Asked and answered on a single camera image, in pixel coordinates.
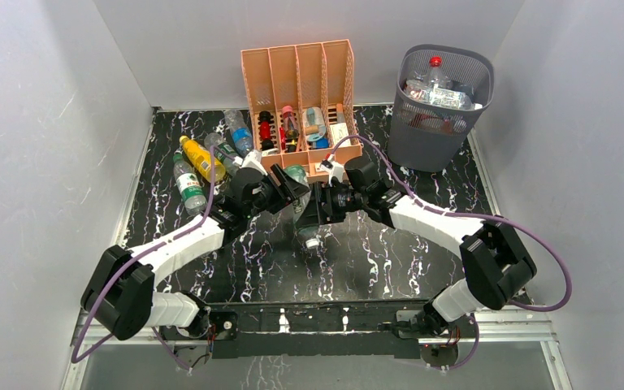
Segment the clear water bottle white cap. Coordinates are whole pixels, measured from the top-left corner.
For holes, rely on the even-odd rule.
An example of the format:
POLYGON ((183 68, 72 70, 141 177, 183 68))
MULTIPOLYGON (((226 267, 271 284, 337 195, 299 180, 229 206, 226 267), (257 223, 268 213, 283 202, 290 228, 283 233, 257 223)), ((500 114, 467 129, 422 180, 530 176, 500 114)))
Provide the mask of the clear water bottle white cap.
POLYGON ((482 104, 476 103, 466 92, 444 89, 438 86, 428 85, 420 80, 407 80, 404 93, 416 102, 441 108, 473 111, 483 108, 482 104))

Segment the yellow juice bottle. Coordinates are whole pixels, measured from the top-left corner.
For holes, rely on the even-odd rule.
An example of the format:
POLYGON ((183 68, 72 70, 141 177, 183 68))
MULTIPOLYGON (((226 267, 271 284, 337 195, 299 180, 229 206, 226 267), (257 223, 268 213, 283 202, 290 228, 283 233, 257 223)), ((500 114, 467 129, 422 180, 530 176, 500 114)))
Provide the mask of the yellow juice bottle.
POLYGON ((180 137, 180 145, 193 167, 209 183, 224 179, 225 167, 207 148, 187 136, 180 137))

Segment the clear bottle dark green label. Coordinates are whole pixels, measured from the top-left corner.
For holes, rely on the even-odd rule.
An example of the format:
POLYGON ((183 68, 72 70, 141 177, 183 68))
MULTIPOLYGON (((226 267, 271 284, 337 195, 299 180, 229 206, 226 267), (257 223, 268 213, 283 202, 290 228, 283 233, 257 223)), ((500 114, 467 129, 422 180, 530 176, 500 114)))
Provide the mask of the clear bottle dark green label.
POLYGON ((214 149, 214 156, 222 163, 226 172, 233 177, 241 168, 242 157, 217 132, 208 134, 204 140, 207 149, 214 149))

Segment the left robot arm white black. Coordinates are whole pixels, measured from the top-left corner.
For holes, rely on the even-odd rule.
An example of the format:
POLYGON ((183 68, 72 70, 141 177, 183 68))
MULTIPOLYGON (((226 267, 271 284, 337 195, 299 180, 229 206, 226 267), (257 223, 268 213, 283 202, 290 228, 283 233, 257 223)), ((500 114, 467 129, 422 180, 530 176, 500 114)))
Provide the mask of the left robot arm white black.
POLYGON ((279 165, 268 174, 238 170, 211 208, 183 227, 131 249, 106 249, 80 299, 81 307, 117 340, 145 327, 177 327, 191 338, 212 328, 210 306, 190 292, 157 291, 159 282, 192 260, 222 249, 266 211, 277 214, 309 193, 279 165))

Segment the red label cola bottle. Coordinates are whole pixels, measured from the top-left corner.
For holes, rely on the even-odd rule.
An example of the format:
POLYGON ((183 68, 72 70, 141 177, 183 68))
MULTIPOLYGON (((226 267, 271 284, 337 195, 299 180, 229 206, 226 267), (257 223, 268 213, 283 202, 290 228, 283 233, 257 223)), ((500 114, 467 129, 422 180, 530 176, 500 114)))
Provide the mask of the red label cola bottle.
POLYGON ((413 118, 409 120, 409 125, 414 128, 421 128, 444 134, 461 133, 467 129, 467 123, 463 119, 443 118, 427 114, 415 114, 413 118))

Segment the clear bottle red blue label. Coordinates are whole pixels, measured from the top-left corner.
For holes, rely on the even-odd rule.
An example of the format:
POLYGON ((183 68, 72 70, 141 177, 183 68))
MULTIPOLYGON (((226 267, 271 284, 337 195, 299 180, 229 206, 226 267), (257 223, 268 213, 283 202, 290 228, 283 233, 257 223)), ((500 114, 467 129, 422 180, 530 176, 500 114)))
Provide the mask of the clear bottle red blue label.
POLYGON ((442 58, 440 56, 432 56, 429 59, 429 70, 427 73, 427 87, 429 89, 451 89, 452 81, 446 76, 442 68, 442 58))

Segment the green tinted bottle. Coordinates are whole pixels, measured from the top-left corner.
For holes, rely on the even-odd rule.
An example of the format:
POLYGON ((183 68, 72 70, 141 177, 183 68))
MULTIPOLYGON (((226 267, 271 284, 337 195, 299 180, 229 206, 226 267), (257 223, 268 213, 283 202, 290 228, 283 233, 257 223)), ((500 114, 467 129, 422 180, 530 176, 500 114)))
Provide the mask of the green tinted bottle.
MULTIPOLYGON (((296 182, 304 185, 308 189, 310 188, 306 169, 302 165, 292 165, 285 167, 284 171, 293 178, 296 182)), ((316 227, 302 227, 299 222, 303 211, 308 206, 311 192, 306 193, 302 197, 298 198, 292 203, 293 208, 293 223, 295 228, 296 238, 308 249, 316 250, 320 246, 320 240, 317 237, 318 229, 316 227)))

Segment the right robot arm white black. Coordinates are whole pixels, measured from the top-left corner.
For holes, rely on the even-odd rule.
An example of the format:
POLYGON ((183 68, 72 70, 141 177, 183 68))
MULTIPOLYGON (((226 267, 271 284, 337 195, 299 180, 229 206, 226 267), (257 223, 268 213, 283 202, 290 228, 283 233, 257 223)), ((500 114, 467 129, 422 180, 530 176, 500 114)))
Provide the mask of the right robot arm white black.
POLYGON ((359 157, 341 165, 332 159, 320 167, 329 177, 310 185, 310 199, 297 218, 302 228, 339 223, 348 213, 364 211, 389 228, 411 232, 457 255, 464 276, 442 289, 420 310, 400 310, 380 329, 400 338, 446 336, 461 317, 482 308, 499 310, 537 273, 515 229, 490 215, 455 217, 447 210, 411 197, 359 157))

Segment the clear bottle green cap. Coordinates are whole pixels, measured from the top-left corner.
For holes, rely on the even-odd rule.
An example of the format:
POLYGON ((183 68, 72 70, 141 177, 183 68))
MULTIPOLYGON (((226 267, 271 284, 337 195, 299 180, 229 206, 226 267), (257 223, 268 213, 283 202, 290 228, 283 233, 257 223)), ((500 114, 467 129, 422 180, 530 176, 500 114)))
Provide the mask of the clear bottle green cap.
POLYGON ((172 156, 173 175, 179 189, 182 202, 190 215, 198 215, 205 208, 207 199, 192 165, 182 153, 172 156))

